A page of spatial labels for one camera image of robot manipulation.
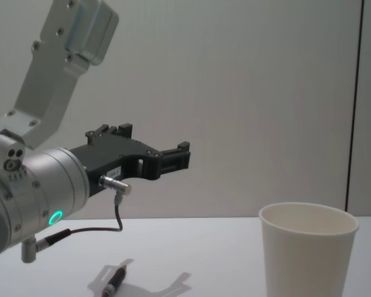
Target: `white paper cup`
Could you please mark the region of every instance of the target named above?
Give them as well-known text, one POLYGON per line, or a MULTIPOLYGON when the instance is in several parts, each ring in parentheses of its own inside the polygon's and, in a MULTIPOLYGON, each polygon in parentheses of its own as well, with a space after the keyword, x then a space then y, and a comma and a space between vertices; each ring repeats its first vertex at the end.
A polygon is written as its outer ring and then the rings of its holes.
POLYGON ((261 209, 267 297, 341 297, 354 235, 349 213, 308 203, 261 209))

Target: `black marker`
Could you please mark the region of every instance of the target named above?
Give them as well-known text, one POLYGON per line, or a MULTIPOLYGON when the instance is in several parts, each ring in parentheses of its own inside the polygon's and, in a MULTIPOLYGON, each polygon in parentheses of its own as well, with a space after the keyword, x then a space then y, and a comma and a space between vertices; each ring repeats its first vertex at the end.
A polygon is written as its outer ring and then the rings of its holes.
POLYGON ((126 265, 117 269, 103 290, 101 297, 113 297, 126 276, 126 265))

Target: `cup rim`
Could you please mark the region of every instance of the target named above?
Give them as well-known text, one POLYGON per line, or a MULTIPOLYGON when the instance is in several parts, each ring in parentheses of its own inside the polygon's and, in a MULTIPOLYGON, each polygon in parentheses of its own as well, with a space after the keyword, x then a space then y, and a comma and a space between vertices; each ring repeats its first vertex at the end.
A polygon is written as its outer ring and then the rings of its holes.
POLYGON ((353 233, 355 233, 359 229, 359 222, 357 221, 357 219, 356 219, 355 216, 353 216, 350 213, 345 212, 345 211, 343 211, 341 209, 336 209, 335 207, 330 207, 330 206, 327 206, 327 205, 316 204, 316 203, 307 203, 307 202, 280 202, 280 203, 269 204, 269 205, 264 206, 258 212, 258 216, 260 217, 261 221, 263 221, 264 223, 270 225, 271 227, 277 228, 277 229, 282 230, 282 231, 285 231, 285 232, 297 234, 297 235, 339 236, 339 235, 353 234, 353 233), (312 206, 312 207, 320 207, 320 208, 323 208, 323 209, 333 210, 335 212, 340 213, 341 215, 345 215, 345 216, 349 217, 350 219, 352 219, 352 221, 355 223, 355 227, 353 229, 351 229, 350 231, 337 232, 337 233, 305 232, 305 231, 297 231, 297 230, 285 228, 285 227, 279 226, 277 224, 274 224, 272 222, 269 222, 266 218, 263 217, 264 210, 266 210, 266 209, 268 209, 270 207, 278 206, 278 205, 308 205, 308 206, 312 206))

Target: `white wall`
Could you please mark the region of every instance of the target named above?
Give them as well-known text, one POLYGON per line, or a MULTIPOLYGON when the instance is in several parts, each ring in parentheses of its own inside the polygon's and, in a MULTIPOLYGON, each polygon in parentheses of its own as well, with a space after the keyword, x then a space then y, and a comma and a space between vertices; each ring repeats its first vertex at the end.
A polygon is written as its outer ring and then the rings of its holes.
POLYGON ((363 23, 348 209, 371 215, 371 0, 363 23))
MULTIPOLYGON (((13 104, 49 0, 0 1, 0 114, 13 104)), ((44 148, 134 124, 190 169, 130 180, 125 217, 256 215, 266 204, 344 208, 360 0, 111 0, 121 24, 44 148)), ((113 215, 113 194, 74 218, 113 215)))

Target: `table surface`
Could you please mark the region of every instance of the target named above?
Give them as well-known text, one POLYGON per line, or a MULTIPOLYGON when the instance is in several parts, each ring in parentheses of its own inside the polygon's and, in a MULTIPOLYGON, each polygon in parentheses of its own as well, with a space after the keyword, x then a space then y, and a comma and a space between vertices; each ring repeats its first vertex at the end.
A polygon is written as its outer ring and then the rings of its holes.
MULTIPOLYGON (((344 297, 371 297, 371 217, 358 218, 344 297)), ((114 220, 63 221, 64 228, 115 226, 114 220)), ((70 236, 23 264, 20 245, 0 255, 0 297, 100 297, 123 263, 117 297, 265 297, 257 218, 125 220, 124 231, 70 236)))

